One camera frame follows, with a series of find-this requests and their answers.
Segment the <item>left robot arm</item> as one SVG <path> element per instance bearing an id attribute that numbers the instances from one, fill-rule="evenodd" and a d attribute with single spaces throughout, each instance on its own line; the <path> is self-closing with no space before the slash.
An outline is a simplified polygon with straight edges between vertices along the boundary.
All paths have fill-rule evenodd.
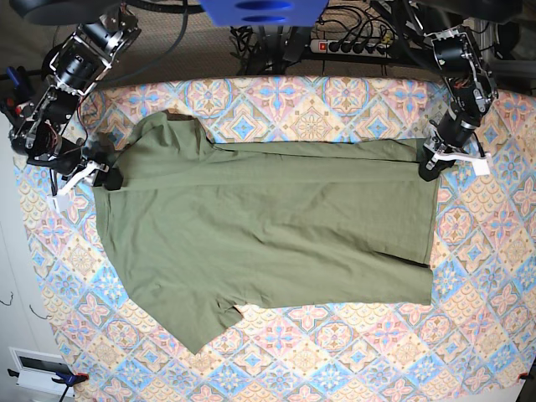
<path id="1" fill-rule="evenodd" d="M 441 76 L 451 99 L 441 120 L 429 121 L 420 177 L 433 181 L 459 161 L 469 162 L 477 176 L 490 174 L 491 153 L 484 150 L 477 128 L 498 98 L 498 91 L 472 31 L 462 24 L 440 23 L 438 18 L 424 25 L 409 1 L 399 1 L 398 6 L 416 33 L 430 41 L 434 60 L 422 59 L 407 42 L 403 42 L 405 51 L 421 67 Z"/>

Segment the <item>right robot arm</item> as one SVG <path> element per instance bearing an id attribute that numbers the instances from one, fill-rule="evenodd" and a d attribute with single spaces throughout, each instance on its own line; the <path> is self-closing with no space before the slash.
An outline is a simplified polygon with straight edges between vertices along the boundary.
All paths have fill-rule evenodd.
<path id="1" fill-rule="evenodd" d="M 59 195 L 58 178 L 70 184 L 87 179 L 94 187 L 120 189 L 123 177 L 106 155 L 87 157 L 85 140 L 66 139 L 63 131 L 80 116 L 91 91 L 138 37 L 137 18 L 123 1 L 11 1 L 9 5 L 30 23 L 75 26 L 62 44 L 47 53 L 38 90 L 24 68 L 8 68 L 13 93 L 2 99 L 1 112 L 12 125 L 11 148 L 27 164 L 49 170 L 53 195 Z"/>

